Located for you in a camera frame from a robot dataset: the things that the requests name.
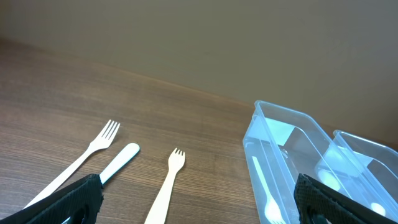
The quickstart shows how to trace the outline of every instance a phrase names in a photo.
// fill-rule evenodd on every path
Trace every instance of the wall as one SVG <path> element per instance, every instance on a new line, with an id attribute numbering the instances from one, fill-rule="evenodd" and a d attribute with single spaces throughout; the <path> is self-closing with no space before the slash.
<path id="1" fill-rule="evenodd" d="M 398 1 L 6 4 L 3 37 L 398 142 Z"/>

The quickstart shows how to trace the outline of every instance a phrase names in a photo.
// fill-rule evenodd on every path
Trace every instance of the clear plastic container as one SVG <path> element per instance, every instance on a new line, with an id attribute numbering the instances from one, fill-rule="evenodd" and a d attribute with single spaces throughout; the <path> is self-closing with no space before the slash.
<path id="1" fill-rule="evenodd" d="M 300 223 L 293 196 L 299 173 L 354 200 L 375 191 L 349 150 L 338 147 L 310 116 L 265 101 L 255 107 L 243 145 L 261 223 Z M 380 202 L 382 196 L 375 197 Z"/>
<path id="2" fill-rule="evenodd" d="M 335 131 L 333 134 L 333 141 L 340 151 L 374 189 L 372 192 L 357 188 L 357 194 L 351 195 L 353 199 L 391 220 L 398 221 L 398 152 L 344 131 Z"/>

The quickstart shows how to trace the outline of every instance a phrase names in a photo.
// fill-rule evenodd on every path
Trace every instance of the cutlery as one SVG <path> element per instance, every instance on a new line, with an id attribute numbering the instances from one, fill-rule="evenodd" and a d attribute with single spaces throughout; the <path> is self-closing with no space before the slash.
<path id="1" fill-rule="evenodd" d="M 252 156 L 252 159 L 254 167 L 256 168 L 257 174 L 260 178 L 262 187 L 264 188 L 267 195 L 267 202 L 266 202 L 266 207 L 264 208 L 264 213 L 266 214 L 268 221 L 271 224 L 286 224 L 286 222 L 282 218 L 282 215 L 280 214 L 280 209 L 278 204 L 276 204 L 275 199 L 272 197 L 271 193 L 269 192 L 266 179 L 264 178 L 264 174 L 262 173 L 257 157 Z"/>
<path id="2" fill-rule="evenodd" d="M 136 143 L 130 143 L 119 154 L 112 160 L 111 163 L 99 174 L 102 185 L 105 184 L 109 178 L 112 177 L 120 168 L 122 168 L 127 162 L 129 162 L 139 151 L 139 145 Z M 69 218 L 63 221 L 62 224 L 68 223 Z"/>
<path id="3" fill-rule="evenodd" d="M 177 172 L 184 166 L 185 153 L 177 148 L 169 157 L 169 172 L 164 180 L 163 186 L 156 196 L 155 202 L 150 208 L 145 224 L 161 224 L 166 221 L 170 197 Z"/>
<path id="4" fill-rule="evenodd" d="M 120 127 L 120 123 L 109 120 L 99 135 L 90 143 L 88 149 L 68 168 L 66 168 L 57 178 L 55 178 L 46 188 L 44 188 L 33 200 L 31 200 L 25 208 L 33 205 L 34 203 L 42 200 L 43 198 L 52 194 L 55 190 L 57 190 L 76 170 L 79 168 L 82 163 L 90 156 L 92 153 L 100 150 L 108 148 L 118 129 Z"/>

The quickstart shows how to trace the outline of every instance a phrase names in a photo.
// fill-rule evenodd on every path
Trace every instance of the fork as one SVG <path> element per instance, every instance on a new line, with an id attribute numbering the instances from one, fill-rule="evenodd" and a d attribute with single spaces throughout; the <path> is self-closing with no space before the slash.
<path id="1" fill-rule="evenodd" d="M 254 167 L 256 168 L 257 174 L 260 178 L 260 182 L 262 187 L 264 188 L 267 195 L 266 207 L 264 208 L 264 213 L 266 214 L 266 218 L 271 224 L 286 224 L 282 215 L 280 214 L 280 209 L 275 199 L 272 197 L 269 192 L 268 185 L 266 179 L 264 178 L 264 174 L 262 173 L 259 161 L 256 156 L 252 156 Z"/>
<path id="2" fill-rule="evenodd" d="M 82 163 L 94 152 L 100 149 L 108 148 L 118 129 L 120 123 L 109 120 L 99 135 L 90 143 L 87 150 L 68 168 L 66 168 L 57 178 L 55 178 L 46 188 L 44 188 L 33 200 L 31 200 L 24 208 L 27 208 L 34 203 L 44 199 L 57 190 L 76 170 Z"/>
<path id="3" fill-rule="evenodd" d="M 166 221 L 169 209 L 170 197 L 177 172 L 184 166 L 185 153 L 177 148 L 169 157 L 169 172 L 164 180 L 163 186 L 156 196 L 155 202 L 150 208 L 145 224 L 161 224 Z"/>

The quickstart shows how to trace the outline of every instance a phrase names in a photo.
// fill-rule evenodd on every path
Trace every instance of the wooden table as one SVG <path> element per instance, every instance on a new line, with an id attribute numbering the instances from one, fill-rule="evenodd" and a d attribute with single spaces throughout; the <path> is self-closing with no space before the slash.
<path id="1" fill-rule="evenodd" d="M 114 143 L 63 185 L 140 153 L 105 186 L 97 223 L 144 223 L 175 147 L 186 152 L 167 223 L 259 223 L 242 139 L 253 105 L 0 41 L 0 219 L 77 159 L 109 119 Z"/>

